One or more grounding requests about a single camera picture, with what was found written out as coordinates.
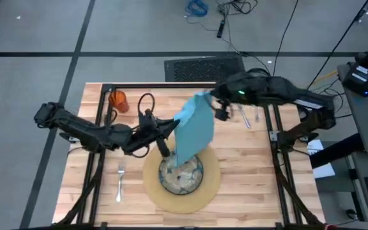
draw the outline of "wooden table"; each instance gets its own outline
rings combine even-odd
[[[86,84],[78,116],[95,121],[101,87],[101,83]],[[131,127],[138,124],[137,103],[143,93],[150,92],[155,96],[155,116],[169,119],[181,109],[189,97],[201,90],[203,89],[123,89],[130,110],[125,114],[119,113],[116,122]],[[150,107],[150,101],[142,104],[142,110],[147,107]],[[281,106],[279,109],[285,130],[300,122],[294,105]],[[222,181],[218,194],[209,205],[186,215],[161,210],[150,201],[144,190],[141,171],[144,159],[124,157],[121,150],[108,151],[95,225],[108,222],[109,226],[273,227],[275,222],[282,222],[263,110],[258,109],[258,122],[255,120],[255,107],[245,106],[244,111],[251,122],[251,129],[245,127],[236,108],[230,121],[215,120],[215,135],[211,146],[220,161]],[[302,144],[297,144],[295,148],[305,150]],[[308,156],[297,152],[292,152],[289,156],[298,195],[320,221],[325,221]],[[75,150],[69,155],[53,222],[61,220],[80,196],[87,159],[88,153],[83,149]],[[117,171],[118,162],[122,160],[126,161],[126,173],[123,178],[123,201],[118,204]],[[288,201],[289,216],[293,220],[289,196]]]

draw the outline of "black cable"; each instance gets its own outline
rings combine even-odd
[[[343,222],[343,223],[340,223],[340,224],[334,224],[334,226],[341,226],[343,224],[349,224],[349,223],[353,223],[355,221],[358,221],[358,219],[355,219],[355,220],[350,220],[350,221],[347,221],[347,222]]]
[[[118,117],[118,112],[117,112],[117,110],[116,109],[112,109],[112,115],[113,115],[113,113],[114,113],[114,116],[113,116],[113,118],[110,120],[110,123],[106,123],[106,120],[105,120],[105,126],[109,126],[109,125],[111,125],[111,124],[113,124],[114,123],[114,121],[116,120],[116,118]]]
[[[313,91],[319,90],[319,89],[321,89],[321,88],[323,88],[323,87],[325,87],[325,86],[328,86],[328,87],[327,87],[327,89],[328,89],[328,88],[332,87],[332,86],[333,86],[333,85],[334,85],[338,80],[339,80],[339,79],[336,79],[336,80],[334,80],[332,83],[324,84],[324,85],[322,85],[322,86],[320,86],[320,87],[317,87],[316,89],[312,89],[311,91],[313,92]]]
[[[251,55],[251,54],[249,54],[247,52],[240,52],[240,55],[241,55],[241,57],[252,57],[252,58],[255,58],[257,61],[259,61],[265,67],[265,70],[268,72],[268,75],[270,75],[269,68],[258,57],[254,56],[254,55]]]
[[[151,94],[151,93],[145,93],[145,94],[143,94],[143,95],[141,95],[141,97],[140,97],[140,99],[139,99],[139,103],[137,104],[137,112],[141,112],[140,111],[140,104],[141,104],[141,100],[145,97],[145,96],[150,96],[151,97],[151,99],[153,100],[153,103],[152,103],[152,105],[151,105],[151,113],[153,113],[153,111],[154,111],[154,106],[155,106],[155,104],[156,104],[156,100],[155,100],[155,98],[154,98],[154,96]]]
[[[215,0],[215,1],[218,4],[218,12],[222,14],[225,19],[227,16],[232,16],[232,15],[239,15],[239,14],[247,15],[250,12],[252,12],[254,8],[258,5],[257,0],[253,0],[255,3],[254,5],[252,5],[247,0],[232,0],[227,3],[219,3],[218,0]],[[236,13],[229,13],[231,6],[234,8],[234,11],[236,11]]]
[[[343,41],[343,38],[346,36],[346,34],[349,32],[349,29],[352,27],[352,25],[356,22],[356,18],[357,15],[359,15],[364,6],[366,6],[366,4],[368,3],[368,1],[365,1],[365,3],[363,4],[363,6],[361,7],[361,9],[358,11],[358,13],[356,14],[356,17],[351,21],[349,27],[346,29],[346,31],[344,32],[343,36],[340,38],[340,40],[337,42],[336,46],[333,48],[333,50],[331,51],[331,53],[329,53],[328,57],[326,58],[326,61],[323,63],[323,66],[320,68],[318,74],[316,74],[315,78],[313,78],[312,82],[307,86],[306,89],[309,89],[314,81],[317,79],[317,77],[319,77],[319,74],[322,72],[322,70],[324,69],[324,67],[326,66],[327,62],[329,61],[329,59],[332,57],[333,53],[335,52],[335,50],[337,49],[337,47],[340,45],[340,43]]]
[[[336,90],[334,90],[334,89],[331,89],[331,87],[338,81],[339,79],[336,79],[336,80],[334,80],[331,84],[329,84],[329,86],[326,88],[326,89],[324,89],[324,90],[322,90],[322,93],[327,93],[326,92],[326,90],[328,90],[328,89],[330,89],[330,90],[333,90],[333,91],[335,91],[335,92],[337,92]],[[343,93],[339,93],[339,92],[337,92],[337,94],[335,94],[335,95],[333,95],[333,94],[330,94],[330,93],[327,93],[328,95],[332,95],[332,96],[337,96],[337,95],[345,95],[346,93],[345,92],[343,92]]]
[[[297,150],[297,149],[294,149],[292,148],[293,151],[297,151],[298,153],[303,153],[304,155],[308,155],[310,156],[310,154],[308,154],[307,152],[304,152],[304,151],[300,151],[300,150]]]
[[[132,156],[135,157],[135,158],[143,158],[145,156],[147,156],[147,154],[150,152],[150,147],[147,146],[147,152],[141,156],[137,156],[136,154],[132,153]]]
[[[336,112],[335,112],[335,113],[338,113],[338,112],[343,108],[343,105],[344,105],[343,96],[342,96],[339,92],[337,92],[336,90],[334,90],[334,89],[330,89],[330,88],[325,89],[325,90],[324,90],[324,92],[325,92],[325,93],[327,93],[327,90],[332,90],[333,92],[335,92],[335,93],[336,93],[336,95],[333,95],[333,96],[339,96],[339,98],[340,98],[340,100],[341,100],[340,107],[339,107],[339,108],[336,110]]]
[[[69,153],[73,152],[74,150],[79,150],[81,148],[83,148],[83,146],[73,148],[73,149],[71,149],[71,150],[68,151],[68,154],[67,155],[69,155]]]
[[[342,116],[337,116],[337,117],[335,117],[335,119],[347,118],[347,117],[350,117],[350,116],[352,116],[352,114],[346,114],[346,115],[342,115]]]
[[[291,17],[289,18],[289,21],[287,22],[286,28],[284,30],[284,34],[282,35],[282,39],[280,39],[280,44],[279,44],[278,52],[276,53],[275,62],[273,64],[273,73],[272,73],[272,76],[275,76],[276,62],[278,60],[278,56],[279,56],[279,53],[280,53],[280,48],[282,48],[282,43],[284,42],[286,31],[289,28],[289,25],[290,25],[290,23],[292,21],[293,15],[295,14],[295,10],[296,10],[296,7],[298,6],[298,3],[299,3],[299,0],[296,0],[295,6],[293,7],[293,11],[292,11]]]

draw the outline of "cord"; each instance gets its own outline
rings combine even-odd
[[[350,117],[350,116],[352,116],[352,114],[346,114],[346,115],[343,115],[343,116],[337,116],[337,117],[335,117],[335,119],[347,118],[347,117]]]
[[[358,219],[355,219],[355,220],[350,220],[350,221],[347,221],[347,222],[343,222],[343,223],[340,223],[340,224],[334,224],[334,226],[341,226],[343,224],[349,224],[349,223],[353,223],[355,221],[358,221]]]
[[[232,0],[227,3],[219,3],[218,0],[215,0],[218,4],[218,12],[224,16],[226,19],[227,16],[244,14],[247,15],[254,10],[254,8],[258,5],[258,1],[254,0],[254,5],[252,6],[250,2],[247,0]],[[234,8],[236,13],[229,13],[231,6]]]
[[[217,29],[208,29],[207,27],[205,27],[201,22],[190,22],[189,20],[188,20],[188,18],[190,17],[190,16],[184,16],[185,17],[185,21],[188,23],[188,24],[192,24],[192,25],[194,25],[194,24],[200,24],[206,31],[218,31]]]
[[[337,70],[332,71],[332,72],[330,72],[330,73],[326,74],[325,76],[320,77],[319,79],[315,80],[315,81],[313,82],[313,84],[316,84],[317,82],[319,82],[319,81],[321,81],[321,80],[323,80],[323,79],[326,79],[326,78],[328,78],[328,77],[332,77],[332,76],[334,76],[335,74],[337,74]]]
[[[83,146],[73,148],[73,149],[71,149],[71,150],[68,151],[68,154],[67,155],[69,155],[69,153],[73,152],[74,150],[79,150],[81,148],[83,148]]]
[[[114,123],[114,121],[116,120],[116,118],[118,117],[118,112],[117,112],[117,110],[115,110],[115,109],[112,109],[112,115],[113,115],[113,113],[114,113],[114,116],[113,116],[113,118],[111,118],[111,120],[110,120],[110,123],[107,123],[106,122],[106,119],[105,119],[105,126],[109,126],[109,125],[111,125],[111,124],[113,124]]]
[[[156,104],[156,99],[154,98],[154,96],[151,94],[151,93],[145,93],[145,94],[143,94],[143,95],[141,95],[141,97],[140,97],[140,99],[139,99],[139,103],[137,104],[137,112],[141,112],[140,111],[140,104],[141,104],[141,100],[143,100],[143,98],[145,97],[145,96],[150,96],[151,97],[151,99],[152,99],[152,101],[153,101],[153,103],[152,103],[152,105],[151,105],[151,113],[153,113],[153,111],[154,111],[154,106],[155,106],[155,104]]]
[[[334,90],[334,89],[330,89],[330,88],[328,88],[328,89],[323,90],[326,94],[329,94],[329,95],[331,95],[331,96],[336,96],[336,95],[332,95],[332,94],[330,94],[330,93],[327,93],[327,90],[332,90],[333,92],[335,92],[335,93],[336,93],[336,95],[337,95],[337,96],[339,96],[339,98],[340,98],[340,100],[341,100],[340,107],[339,107],[339,108],[336,110],[336,112],[335,112],[335,113],[338,113],[338,112],[343,108],[343,104],[344,104],[343,96],[342,96],[339,92],[337,92],[336,90]]]
[[[221,3],[219,3],[218,2],[218,0],[215,0],[216,2],[217,2],[217,4],[218,4],[218,7],[221,5]],[[256,0],[254,0],[256,3],[255,3],[255,5],[249,10],[249,12],[248,13],[250,13],[256,6],[257,6],[257,1]],[[201,25],[202,27],[203,27],[203,29],[205,30],[205,31],[213,31],[213,32],[217,32],[218,31],[218,29],[209,29],[209,28],[207,28],[206,26],[204,26],[204,24],[203,23],[201,23],[201,22],[191,22],[191,21],[189,21],[189,17],[191,17],[191,15],[189,15],[189,16],[184,16],[185,17],[185,21],[188,23],[188,24],[192,24],[192,25],[194,25],[194,24],[199,24],[199,25]],[[221,37],[221,39],[224,41],[224,42],[226,42],[230,47],[232,47],[234,50],[235,50],[235,52],[238,54],[238,55],[240,55],[241,57],[252,57],[252,58],[254,58],[254,59],[256,59],[257,61],[259,61],[264,67],[265,67],[265,70],[269,73],[270,71],[269,71],[269,69],[268,69],[268,67],[263,63],[263,61],[261,61],[258,57],[256,57],[256,56],[254,56],[254,55],[252,55],[252,54],[249,54],[249,53],[247,53],[247,52],[240,52],[237,48],[235,48],[235,46],[233,45],[233,43],[232,43],[232,37],[231,37],[231,28],[230,28],[230,25],[229,25],[229,19],[228,19],[228,17],[226,17],[226,20],[227,20],[227,27],[228,27],[228,37],[229,37],[229,41],[227,41],[225,38],[223,38],[223,37]]]
[[[349,27],[346,29],[346,31],[344,32],[343,36],[340,38],[340,40],[337,42],[336,46],[333,48],[333,50],[331,51],[331,53],[329,53],[328,57],[326,58],[326,61],[323,63],[323,66],[320,68],[319,72],[316,74],[315,78],[313,78],[312,82],[307,86],[306,89],[309,89],[314,81],[316,80],[316,78],[319,76],[319,74],[322,72],[322,70],[324,69],[324,67],[326,66],[326,64],[328,63],[329,59],[332,57],[333,53],[335,52],[335,50],[337,49],[337,47],[340,45],[340,43],[343,41],[343,38],[346,36],[346,34],[349,32],[350,28],[352,27],[352,25],[356,22],[356,18],[357,15],[361,14],[363,8],[366,6],[366,4],[368,3],[368,1],[365,1],[365,3],[363,4],[363,6],[361,7],[361,9],[358,11],[358,13],[356,14],[356,17],[351,21]]]
[[[292,148],[293,151],[297,151],[298,153],[303,153],[304,155],[308,155],[310,156],[310,154],[308,154],[307,152],[304,152],[304,151],[300,151],[300,150],[297,150],[297,149],[294,149]]]
[[[147,156],[147,154],[150,152],[150,147],[147,146],[147,152],[141,156],[137,156],[136,154],[132,153],[132,156],[135,157],[135,158],[143,158],[145,156]]]
[[[319,90],[319,89],[321,89],[321,88],[323,88],[323,87],[325,87],[325,86],[328,86],[328,87],[327,87],[327,89],[328,89],[328,88],[332,87],[332,86],[333,86],[337,81],[338,81],[338,79],[334,80],[332,83],[324,84],[324,85],[322,85],[322,86],[320,86],[320,87],[318,87],[318,88],[316,88],[316,89],[312,89],[311,91],[313,92],[313,91]]]
[[[280,53],[280,48],[282,48],[282,43],[284,42],[286,31],[289,28],[289,25],[290,25],[290,23],[292,21],[293,15],[295,14],[295,10],[296,10],[296,7],[298,6],[298,3],[299,3],[299,0],[296,0],[295,6],[293,7],[293,11],[292,11],[291,17],[289,18],[289,22],[287,22],[286,28],[284,30],[284,34],[282,35],[282,39],[280,39],[280,44],[279,44],[278,52],[276,53],[275,62],[273,64],[273,73],[272,73],[272,76],[275,76],[276,62],[278,60],[278,56],[279,56],[279,53]]]
[[[191,0],[188,2],[185,11],[191,16],[203,17],[208,13],[208,5],[202,0]]]

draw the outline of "fork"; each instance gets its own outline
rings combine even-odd
[[[242,109],[242,105],[241,105],[241,104],[238,104],[237,106],[238,106],[238,109],[239,109],[239,110],[240,110],[240,112],[241,112],[241,115],[242,115],[243,121],[245,122],[245,126],[246,126],[247,128],[250,128],[249,120],[248,120],[248,118],[246,117],[246,115],[245,115],[245,113],[244,113],[244,111],[243,111],[243,109]]]
[[[119,187],[118,187],[118,195],[116,196],[116,201],[118,203],[121,202],[121,180],[123,179],[123,175],[125,174],[125,164],[120,163],[119,164]]]

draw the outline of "orange object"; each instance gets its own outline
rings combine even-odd
[[[121,113],[128,111],[126,94],[122,91],[116,90],[110,93],[109,103]]]

